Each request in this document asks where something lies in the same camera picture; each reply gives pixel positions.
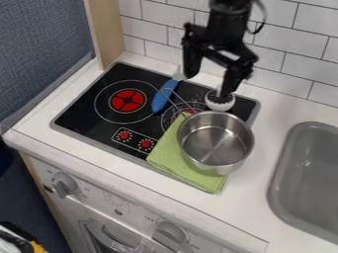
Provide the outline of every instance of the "green cloth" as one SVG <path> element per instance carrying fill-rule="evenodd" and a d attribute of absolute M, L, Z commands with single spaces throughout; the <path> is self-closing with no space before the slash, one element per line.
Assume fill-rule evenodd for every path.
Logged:
<path fill-rule="evenodd" d="M 184 119 L 182 115 L 177 118 L 158 141 L 146 160 L 153 167 L 205 192 L 211 194 L 219 193 L 224 186 L 226 176 L 218 176 L 215 173 L 198 171 L 191 168 L 182 157 L 176 135 Z"/>

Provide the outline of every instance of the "stovetop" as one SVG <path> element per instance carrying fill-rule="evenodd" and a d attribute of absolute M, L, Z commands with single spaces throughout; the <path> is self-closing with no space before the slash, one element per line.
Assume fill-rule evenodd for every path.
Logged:
<path fill-rule="evenodd" d="M 170 79 L 148 70 L 117 63 L 53 122 L 55 129 L 123 157 L 145 160 L 179 112 L 171 104 L 158 115 L 150 104 L 157 90 Z M 195 111 L 205 111 L 210 89 L 190 82 L 176 92 Z M 182 111 L 191 111 L 178 98 L 172 101 Z M 236 97 L 230 113 L 247 122 L 256 101 Z"/>

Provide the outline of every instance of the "gray sink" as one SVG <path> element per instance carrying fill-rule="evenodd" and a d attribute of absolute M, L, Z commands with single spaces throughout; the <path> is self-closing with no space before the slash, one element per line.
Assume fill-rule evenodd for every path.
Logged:
<path fill-rule="evenodd" d="M 338 128 L 302 123 L 291 129 L 268 191 L 287 224 L 338 244 Z"/>

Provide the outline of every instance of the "metal pot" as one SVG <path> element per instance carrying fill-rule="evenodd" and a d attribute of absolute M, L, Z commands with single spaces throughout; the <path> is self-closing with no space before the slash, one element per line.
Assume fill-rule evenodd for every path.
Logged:
<path fill-rule="evenodd" d="M 254 134 L 243 120 L 214 111 L 187 118 L 177 138 L 183 157 L 192 167 L 219 175 L 239 169 L 255 144 Z"/>

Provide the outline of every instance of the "white knob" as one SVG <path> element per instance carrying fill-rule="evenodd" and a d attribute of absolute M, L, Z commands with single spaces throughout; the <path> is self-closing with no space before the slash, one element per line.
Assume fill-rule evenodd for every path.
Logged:
<path fill-rule="evenodd" d="M 68 195 L 75 195 L 79 191 L 76 181 L 63 172 L 56 173 L 51 179 L 51 184 L 62 199 Z"/>
<path fill-rule="evenodd" d="M 177 225 L 168 221 L 158 224 L 152 239 L 176 253 L 194 253 L 192 246 L 188 243 L 186 233 Z"/>

